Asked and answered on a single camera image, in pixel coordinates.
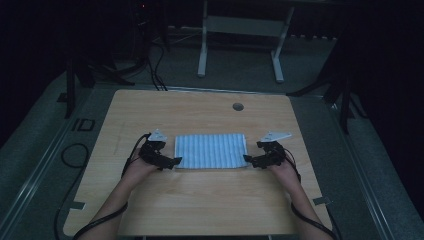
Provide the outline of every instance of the dark background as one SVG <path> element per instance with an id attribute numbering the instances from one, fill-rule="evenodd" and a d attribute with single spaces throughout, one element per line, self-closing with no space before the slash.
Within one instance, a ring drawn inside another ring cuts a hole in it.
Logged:
<path id="1" fill-rule="evenodd" d="M 202 2 L 168 1 L 168 24 L 201 26 Z M 101 64 L 113 65 L 111 51 L 116 51 L 120 36 L 134 28 L 131 6 L 131 1 L 111 0 L 0 2 L 0 145 L 46 86 L 63 73 L 70 46 L 78 46 Z M 241 15 L 256 9 L 232 7 L 226 11 L 238 9 Z M 421 217 L 423 25 L 419 1 L 374 1 L 365 10 L 350 4 L 300 4 L 289 30 L 307 39 L 339 38 L 337 44 L 343 51 L 332 54 L 329 60 L 337 64 L 330 64 L 329 69 L 353 68 L 353 90 Z"/>

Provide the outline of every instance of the cord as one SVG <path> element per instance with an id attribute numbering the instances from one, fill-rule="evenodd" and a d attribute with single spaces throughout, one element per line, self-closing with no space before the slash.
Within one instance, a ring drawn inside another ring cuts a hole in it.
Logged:
<path id="1" fill-rule="evenodd" d="M 278 155 L 280 155 L 281 157 L 283 157 L 284 159 L 286 159 L 289 162 L 289 164 L 293 167 L 294 171 L 296 172 L 296 175 L 297 175 L 297 177 L 299 179 L 299 182 L 300 182 L 301 181 L 301 176 L 300 176 L 299 172 L 297 171 L 296 160 L 295 160 L 293 154 L 288 149 L 286 149 L 286 148 L 284 148 L 284 151 L 287 152 L 287 153 L 289 153 L 290 154 L 290 157 L 283 156 L 277 150 L 274 150 L 275 153 L 277 153 Z M 307 222 L 307 223 L 311 224 L 312 226 L 320 229 L 321 231 L 327 233 L 334 240 L 338 239 L 337 236 L 330 229 L 328 229 L 327 227 L 325 227 L 324 225 L 322 225 L 322 224 L 320 224 L 318 222 L 315 222 L 312 219 L 309 219 L 309 218 L 305 217 L 301 212 L 299 212 L 299 210 L 296 209 L 296 207 L 293 205 L 293 203 L 291 203 L 291 209 L 292 209 L 293 213 L 297 217 L 299 217 L 302 221 Z M 338 235 L 341 236 L 340 231 L 339 231 L 337 225 L 335 224 L 334 219 L 332 218 L 332 215 L 330 215 L 330 218 L 331 218 L 331 220 L 333 222 L 333 225 L 335 225 L 336 230 L 338 231 Z"/>
<path id="2" fill-rule="evenodd" d="M 65 153 L 66 153 L 66 151 L 68 151 L 70 148 L 75 147 L 75 146 L 81 146 L 81 147 L 83 147 L 83 148 L 84 148 L 84 151 L 85 151 L 84 163 L 83 163 L 82 165 L 80 165 L 80 166 L 78 166 L 78 165 L 73 165 L 73 164 L 71 164 L 71 163 L 67 162 L 67 161 L 66 161 L 66 159 L 65 159 Z M 72 183 L 71 187 L 70 187 L 70 188 L 68 189 L 68 191 L 66 192 L 65 197 L 64 197 L 64 198 L 63 198 L 63 200 L 62 200 L 62 204 L 61 204 L 61 205 L 60 205 L 60 207 L 56 210 L 56 214 L 55 214 L 55 217 L 54 217 L 53 231 L 54 231 L 55 238 L 56 238 L 57 240 L 59 240 L 59 239 L 60 239 L 60 237 L 59 237 L 59 231 L 58 231 L 58 229 L 57 229 L 57 222 L 58 222 L 59 214 L 60 214 L 60 212 L 62 211 L 63 205 L 65 204 L 65 201 L 68 199 L 69 194 L 71 193 L 72 189 L 74 189 L 75 184 L 76 184 L 76 183 L 77 183 L 77 181 L 80 179 L 80 177 L 81 177 L 82 173 L 84 172 L 85 168 L 87 167 L 87 163 L 88 163 L 88 159 L 89 159 L 89 155 L 90 155 L 90 153 L 89 153 L 89 152 L 90 152 L 90 151 L 88 150 L 87 146 L 85 146 L 84 144 L 82 144 L 82 143 L 74 143 L 74 144 L 69 145 L 69 146 L 68 146 L 68 147 L 66 147 L 65 149 L 63 149 L 63 151 L 62 151 L 62 153 L 61 153 L 61 160 L 62 160 L 62 163 L 63 163 L 63 164 L 65 164 L 66 166 L 68 166 L 68 167 L 70 167 L 70 168 L 80 169 L 80 171 L 79 171 L 79 173 L 78 173 L 77 177 L 75 178 L 74 182 Z"/>
<path id="3" fill-rule="evenodd" d="M 165 50 L 163 49 L 162 46 L 160 46 L 157 43 L 153 43 L 152 42 L 152 45 L 158 47 L 161 50 L 161 54 L 160 54 L 159 60 L 156 63 L 156 66 L 155 66 L 154 69 L 153 69 L 153 66 L 152 66 L 152 62 L 150 61 L 150 57 L 147 58 L 147 64 L 149 65 L 150 77 L 152 79 L 152 83 L 155 86 L 156 90 L 158 90 L 158 91 L 161 91 L 161 90 L 162 91 L 168 91 L 168 89 L 166 88 L 165 83 L 163 82 L 162 78 L 157 74 L 158 68 L 159 68 L 159 64 L 162 61 L 163 55 L 165 53 Z"/>
<path id="4" fill-rule="evenodd" d="M 131 151 L 130 156 L 128 157 L 128 159 L 127 159 L 127 161 L 126 161 L 126 163 L 125 163 L 125 166 L 124 166 L 124 169 L 123 169 L 123 171 L 122 171 L 122 175 L 121 175 L 121 177 L 125 174 L 125 171 L 127 170 L 128 166 L 129 166 L 131 163 L 133 163 L 135 160 L 137 160 L 137 159 L 138 159 L 138 158 L 136 158 L 136 159 L 131 159 L 131 158 L 132 158 L 132 156 L 134 155 L 135 150 L 137 149 L 137 146 L 138 146 L 138 144 L 140 143 L 140 141 L 141 141 L 143 138 L 146 138 L 146 137 L 148 137 L 148 136 L 149 136 L 148 134 L 144 134 L 143 136 L 141 136 L 141 137 L 137 140 L 137 142 L 136 142 L 136 144 L 135 144 L 135 146 L 134 146 L 133 150 Z M 85 225 L 83 228 L 81 228 L 81 229 L 80 229 L 80 230 L 79 230 L 79 231 L 75 234 L 75 236 L 74 236 L 73 240 L 78 239 L 79 237 L 81 237 L 81 235 L 83 235 L 84 233 L 86 233 L 86 232 L 87 232 L 87 231 L 89 231 L 90 229 L 92 229 L 92 228 L 94 228 L 94 227 L 96 227 L 96 226 L 98 226 L 98 225 L 100 225 L 100 224 L 102 224 L 102 223 L 104 223 L 104 222 L 107 222 L 107 221 L 109 221 L 109 220 L 111 220 L 111 219 L 113 219 L 113 218 L 115 218 L 115 217 L 117 217 L 117 216 L 121 215 L 123 212 L 125 212 L 125 210 L 127 210 L 127 208 L 128 208 L 128 202 L 127 202 L 127 203 L 125 203 L 125 205 L 124 205 L 124 206 L 122 206 L 122 207 L 121 207 L 118 211 L 115 211 L 115 212 L 113 212 L 113 213 L 111 213 L 111 214 L 109 214 L 109 215 L 107 215 L 107 216 L 105 216 L 105 217 L 99 218 L 99 219 L 97 219 L 96 221 L 93 221 L 93 222 L 91 222 L 91 223 L 89 223 L 89 224 Z"/>

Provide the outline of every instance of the forearm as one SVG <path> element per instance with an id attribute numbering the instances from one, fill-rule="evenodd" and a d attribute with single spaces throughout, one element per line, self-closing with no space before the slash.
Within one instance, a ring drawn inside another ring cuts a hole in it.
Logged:
<path id="1" fill-rule="evenodd" d="M 131 195 L 132 188 L 125 185 L 122 181 L 116 185 L 112 193 L 99 209 L 97 214 L 93 217 L 91 222 L 110 215 L 121 209 L 127 202 Z M 106 221 L 84 233 L 79 240 L 85 239 L 116 239 L 119 225 L 121 223 L 122 214 Z"/>

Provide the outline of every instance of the hand-mounted device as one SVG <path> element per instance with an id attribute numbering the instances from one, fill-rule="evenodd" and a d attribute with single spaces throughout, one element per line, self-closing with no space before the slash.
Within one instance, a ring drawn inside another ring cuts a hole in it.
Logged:
<path id="1" fill-rule="evenodd" d="M 147 134 L 146 137 L 147 139 L 138 153 L 140 158 L 146 163 L 155 165 L 159 167 L 160 170 L 164 168 L 172 169 L 175 165 L 180 164 L 181 157 L 169 158 L 160 153 L 159 150 L 165 147 L 167 138 L 158 129 L 156 129 L 153 134 Z"/>
<path id="2" fill-rule="evenodd" d="M 260 167 L 265 169 L 271 165 L 281 165 L 287 158 L 286 149 L 277 142 L 279 139 L 291 137 L 291 133 L 268 132 L 261 141 L 257 142 L 258 148 L 263 148 L 265 154 L 262 156 L 252 157 L 243 155 L 246 162 L 252 163 L 254 168 Z"/>

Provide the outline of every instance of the tabletop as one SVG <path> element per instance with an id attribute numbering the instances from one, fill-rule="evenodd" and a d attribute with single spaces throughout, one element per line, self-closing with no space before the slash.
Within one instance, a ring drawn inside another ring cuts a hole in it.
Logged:
<path id="1" fill-rule="evenodd" d="M 244 106 L 233 109 L 234 103 Z M 101 207 L 120 179 L 137 139 L 160 129 L 168 137 L 161 150 L 174 157 L 175 137 L 186 134 L 243 133 L 249 155 L 268 131 L 290 132 L 279 140 L 295 157 L 311 202 L 321 197 L 290 99 L 283 95 L 118 90 L 70 209 L 64 233 L 74 235 Z M 132 236 L 273 235 L 296 233 L 290 202 L 268 170 L 173 169 L 153 173 L 132 194 L 119 234 Z M 314 206 L 331 229 L 325 205 Z"/>

